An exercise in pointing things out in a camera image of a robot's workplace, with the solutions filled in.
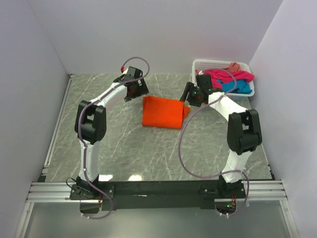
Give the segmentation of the orange t shirt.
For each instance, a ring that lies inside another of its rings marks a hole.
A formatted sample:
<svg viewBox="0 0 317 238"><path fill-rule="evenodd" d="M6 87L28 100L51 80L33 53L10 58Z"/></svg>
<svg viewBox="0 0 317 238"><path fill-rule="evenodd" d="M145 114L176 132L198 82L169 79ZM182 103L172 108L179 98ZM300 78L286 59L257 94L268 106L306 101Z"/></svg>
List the orange t shirt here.
<svg viewBox="0 0 317 238"><path fill-rule="evenodd" d="M142 126L181 129L189 112L190 107L179 100L145 96Z"/></svg>

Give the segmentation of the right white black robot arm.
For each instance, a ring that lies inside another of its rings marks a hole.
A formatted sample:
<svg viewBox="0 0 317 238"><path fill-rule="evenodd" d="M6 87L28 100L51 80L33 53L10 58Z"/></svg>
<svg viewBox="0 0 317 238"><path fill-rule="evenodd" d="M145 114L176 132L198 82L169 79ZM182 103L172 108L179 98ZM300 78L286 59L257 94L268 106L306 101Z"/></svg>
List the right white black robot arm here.
<svg viewBox="0 0 317 238"><path fill-rule="evenodd" d="M229 155L225 167L218 175L217 192L228 198L241 189L242 171L251 154L262 143L259 114L231 100L212 85L207 74L197 75L196 83L187 82L180 98L191 106L203 109L202 103L216 110L227 122Z"/></svg>

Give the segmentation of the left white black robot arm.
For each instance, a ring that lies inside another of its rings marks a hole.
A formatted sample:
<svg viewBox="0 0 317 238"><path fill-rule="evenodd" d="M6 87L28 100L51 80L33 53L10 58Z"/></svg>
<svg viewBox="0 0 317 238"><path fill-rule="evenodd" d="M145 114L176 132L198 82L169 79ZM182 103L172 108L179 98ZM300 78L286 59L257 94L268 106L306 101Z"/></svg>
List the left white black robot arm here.
<svg viewBox="0 0 317 238"><path fill-rule="evenodd" d="M148 92L143 72L130 66L99 96L79 103L74 130L80 140L81 168L76 184L87 199L99 193L98 157L100 141L106 134L107 111L120 100L128 102Z"/></svg>

